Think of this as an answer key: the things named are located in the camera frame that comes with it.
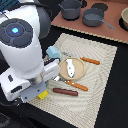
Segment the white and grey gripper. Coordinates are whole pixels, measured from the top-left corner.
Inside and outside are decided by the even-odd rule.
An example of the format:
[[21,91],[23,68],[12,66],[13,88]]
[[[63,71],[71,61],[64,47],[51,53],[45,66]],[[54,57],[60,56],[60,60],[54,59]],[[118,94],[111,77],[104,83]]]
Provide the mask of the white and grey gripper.
[[59,59],[51,58],[44,62],[43,71],[35,78],[20,78],[8,68],[0,75],[0,85],[8,101],[18,97],[22,102],[28,102],[46,90],[45,82],[56,77],[60,72]]

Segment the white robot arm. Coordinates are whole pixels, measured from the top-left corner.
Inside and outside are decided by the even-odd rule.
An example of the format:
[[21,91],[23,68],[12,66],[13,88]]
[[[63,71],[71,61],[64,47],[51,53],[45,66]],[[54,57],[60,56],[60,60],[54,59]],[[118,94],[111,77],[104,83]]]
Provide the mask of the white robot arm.
[[46,90],[45,82],[59,74],[59,59],[47,64],[42,58],[40,38],[51,26],[47,6],[23,0],[7,17],[0,17],[0,52],[9,68],[0,75],[0,85],[8,101],[25,103]]

